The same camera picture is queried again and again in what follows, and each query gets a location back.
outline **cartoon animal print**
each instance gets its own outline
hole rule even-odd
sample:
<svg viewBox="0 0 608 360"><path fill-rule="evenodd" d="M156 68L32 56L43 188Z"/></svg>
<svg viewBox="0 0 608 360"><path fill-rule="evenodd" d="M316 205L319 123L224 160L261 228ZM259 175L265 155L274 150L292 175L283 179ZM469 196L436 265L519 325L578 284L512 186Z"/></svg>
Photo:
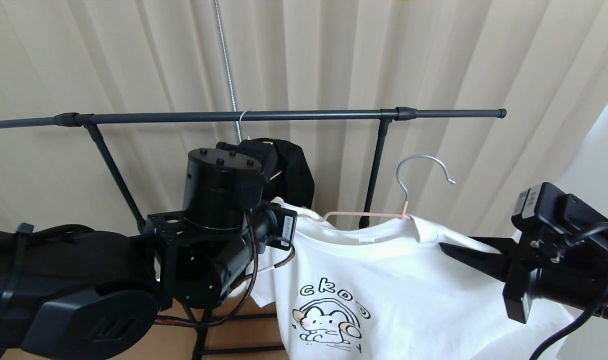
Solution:
<svg viewBox="0 0 608 360"><path fill-rule="evenodd" d="M361 338L359 329L341 310L325 314L319 307L311 306L305 311L293 310L293 319L306 330L299 335L306 342L350 344L345 338Z"/></svg>

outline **curtain fold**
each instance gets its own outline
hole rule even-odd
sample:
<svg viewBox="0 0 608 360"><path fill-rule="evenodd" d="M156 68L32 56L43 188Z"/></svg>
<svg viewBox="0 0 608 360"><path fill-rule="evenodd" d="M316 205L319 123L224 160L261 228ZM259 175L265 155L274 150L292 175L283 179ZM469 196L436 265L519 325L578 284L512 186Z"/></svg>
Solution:
<svg viewBox="0 0 608 360"><path fill-rule="evenodd" d="M520 191L556 180L608 102L608 0L220 0L238 111L498 109L390 125L372 210L509 236ZM231 110L210 0L0 1L0 120L62 112ZM361 210L376 120L253 121L304 148L314 210ZM180 209L187 152L234 123L101 125L143 214ZM84 129L0 130L0 229L27 221L132 235ZM356 228L358 218L338 218Z"/></svg>

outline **hanger hook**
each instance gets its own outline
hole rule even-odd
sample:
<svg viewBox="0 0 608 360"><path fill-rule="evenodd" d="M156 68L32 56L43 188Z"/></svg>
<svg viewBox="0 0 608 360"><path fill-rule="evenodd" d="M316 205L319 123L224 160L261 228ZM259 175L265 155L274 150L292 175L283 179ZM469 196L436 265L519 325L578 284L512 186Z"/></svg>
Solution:
<svg viewBox="0 0 608 360"><path fill-rule="evenodd" d="M439 164L439 166L441 166L441 169L444 171L446 180L448 180L448 182L450 182L451 184L455 184L455 180L452 180L452 178L450 178L450 175L448 175L448 168L440 159L438 159L434 156L431 156L431 155L424 155L423 153L418 153L417 155L411 155L411 156L407 157L406 159L403 159L402 161L400 161L399 164L397 165L397 182L399 183L399 186L402 187L402 189L404 189L404 194L406 194L407 203L408 203L408 188L406 188L406 186L402 182L402 180L399 176L399 170L402 168L402 165L405 162L412 160L412 159L416 159L416 158L427 158L427 159L431 159L432 161L436 162L437 164Z"/></svg>
<svg viewBox="0 0 608 360"><path fill-rule="evenodd" d="M246 114L247 112L249 112L250 110L246 110L244 112L242 112L242 114L239 116L239 120L237 121L237 125L239 126L240 129L240 134L239 134L239 142L242 142L242 133L241 132L245 132L246 136L248 137L248 139L251 139L251 135L248 133L248 131L246 131L243 127L242 127L242 117L244 117L244 114Z"/></svg>

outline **clothing rack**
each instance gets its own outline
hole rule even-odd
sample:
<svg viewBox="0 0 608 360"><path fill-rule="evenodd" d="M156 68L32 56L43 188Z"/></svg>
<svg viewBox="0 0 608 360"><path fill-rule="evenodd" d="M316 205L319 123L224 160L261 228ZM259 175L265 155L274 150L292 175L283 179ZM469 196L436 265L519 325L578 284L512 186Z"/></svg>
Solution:
<svg viewBox="0 0 608 360"><path fill-rule="evenodd" d="M133 114L79 114L77 112L66 112L53 117L42 118L24 118L17 120L0 120L0 129L11 128L29 128L33 126L65 126L65 127L84 127L88 131L89 136L93 139L97 149L106 166L110 171L115 183L119 187L124 200L128 204L137 228L141 232L145 221L135 203L135 200L126 186L124 178L119 172L117 164L115 164L112 155L106 145L102 133L98 125L102 124L139 124L139 123L210 123L210 122L234 122L239 121L244 115L244 121L331 121L331 120L359 120L370 119L379 120L379 129L377 130L377 143L375 144L375 152L373 155L372 168L370 169L370 177L368 180L368 189L366 191L366 199L364 203L364 212L370 211L372 205L375 184L377 175L379 174L379 165L381 164L382 154L384 152L384 144L388 127L393 121L408 121L417 118L461 118L461 117L494 117L503 118L506 116L505 109L484 109L484 110L418 110L411 107L396 107L395 109L379 109L379 110L310 110L310 111L226 111L226 112L160 112L160 113L133 113ZM359 219L359 228L367 228L370 225L370 218L362 216ZM183 305L186 315L195 320L192 310ZM231 321L251 320L251 319L266 319L276 318L277 314L250 314L237 315L231 318ZM216 321L218 318L212 316L212 309L204 309L201 315L202 322ZM197 340L192 353L193 360L201 360L204 355L219 355L219 354L241 354L241 353L257 353L264 351L279 351L284 350L283 345L277 346L256 346L244 348L224 348L224 349L205 349L206 337L208 336L208 328L196 328Z"/></svg>

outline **brown surface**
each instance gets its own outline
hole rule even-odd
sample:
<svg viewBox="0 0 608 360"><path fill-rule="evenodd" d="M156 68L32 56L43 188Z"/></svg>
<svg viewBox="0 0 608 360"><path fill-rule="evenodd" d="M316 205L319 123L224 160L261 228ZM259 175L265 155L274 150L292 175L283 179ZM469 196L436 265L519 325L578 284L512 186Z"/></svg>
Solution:
<svg viewBox="0 0 608 360"><path fill-rule="evenodd" d="M215 315L230 312L239 301L238 298L228 299ZM249 299L240 310L241 314L274 313L274 304L258 307L253 299ZM165 315L186 317L182 306L175 302L173 307L163 312ZM201 311L194 311L199 319ZM153 326L150 331L135 346L114 357L114 360L190 360L197 334L192 328L174 326ZM231 347L276 346L281 344L277 319L249 319L229 321L222 326L211 328L206 338L206 349L226 349ZM19 349L9 349L2 360L40 360L39 356L25 353ZM208 355L203 360L287 360L285 351L266 351L259 353L239 353L230 355Z"/></svg>

